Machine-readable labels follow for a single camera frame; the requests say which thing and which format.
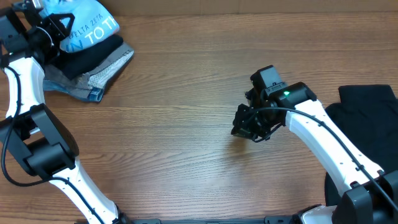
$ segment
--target wood grain surface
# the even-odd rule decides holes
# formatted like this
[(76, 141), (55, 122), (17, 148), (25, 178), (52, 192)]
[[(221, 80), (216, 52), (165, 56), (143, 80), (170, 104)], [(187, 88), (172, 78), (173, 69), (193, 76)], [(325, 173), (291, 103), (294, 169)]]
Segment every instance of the wood grain surface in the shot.
[[(48, 92), (83, 166), (131, 218), (262, 218), (324, 203), (325, 170), (287, 128), (259, 144), (230, 135), (249, 77), (273, 64), (325, 106), (338, 87), (390, 84), (398, 93), (398, 14), (117, 17), (136, 54), (101, 103)], [(8, 109), (0, 75), (0, 114)], [(8, 155), (11, 175), (32, 177)], [(84, 219), (50, 184), (0, 176), (0, 223)]]

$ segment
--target black cloth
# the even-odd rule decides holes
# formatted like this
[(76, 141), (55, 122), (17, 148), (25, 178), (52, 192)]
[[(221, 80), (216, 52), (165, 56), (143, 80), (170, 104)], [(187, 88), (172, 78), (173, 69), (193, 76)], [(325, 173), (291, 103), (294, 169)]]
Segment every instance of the black cloth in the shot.
[(113, 51), (123, 44), (123, 38), (114, 34), (104, 41), (76, 53), (60, 52), (52, 63), (70, 80), (83, 73), (92, 71)]
[[(389, 85), (341, 86), (341, 103), (326, 112), (347, 138), (385, 172), (398, 170), (398, 101)], [(340, 201), (327, 174), (326, 205)]]

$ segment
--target gray denim fabric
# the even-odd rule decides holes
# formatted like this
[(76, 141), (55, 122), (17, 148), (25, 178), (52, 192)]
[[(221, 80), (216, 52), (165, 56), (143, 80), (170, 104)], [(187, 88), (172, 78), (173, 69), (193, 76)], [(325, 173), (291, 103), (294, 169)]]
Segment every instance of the gray denim fabric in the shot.
[(78, 75), (69, 80), (53, 65), (45, 67), (43, 89), (60, 91), (79, 100), (100, 102), (108, 81), (118, 75), (134, 55), (134, 50), (126, 43), (118, 47), (104, 61), (90, 72)]

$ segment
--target black fabric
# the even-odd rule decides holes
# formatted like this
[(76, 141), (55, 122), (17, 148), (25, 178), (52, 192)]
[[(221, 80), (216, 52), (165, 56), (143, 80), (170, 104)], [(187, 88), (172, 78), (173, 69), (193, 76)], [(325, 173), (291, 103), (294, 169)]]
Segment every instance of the black fabric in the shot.
[[(398, 170), (398, 101), (388, 85), (341, 86), (341, 103), (326, 112), (349, 140), (384, 171)], [(337, 205), (338, 191), (327, 174), (326, 205)]]
[(114, 50), (123, 44), (123, 38), (112, 35), (104, 41), (76, 53), (60, 52), (53, 65), (70, 80), (83, 73), (92, 71)]

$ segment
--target wooden tabletop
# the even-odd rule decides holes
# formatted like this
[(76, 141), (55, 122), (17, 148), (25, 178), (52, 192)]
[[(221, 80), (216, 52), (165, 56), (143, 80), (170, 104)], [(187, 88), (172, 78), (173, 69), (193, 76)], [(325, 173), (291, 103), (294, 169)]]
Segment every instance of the wooden tabletop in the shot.
[[(101, 103), (48, 92), (87, 173), (131, 218), (263, 218), (325, 203), (325, 170), (298, 137), (230, 135), (250, 75), (273, 64), (324, 106), (338, 87), (389, 84), (398, 93), (398, 13), (118, 17), (134, 59)], [(0, 113), (8, 109), (0, 76)], [(10, 174), (29, 177), (8, 155)], [(84, 219), (50, 184), (0, 176), (0, 223)]]

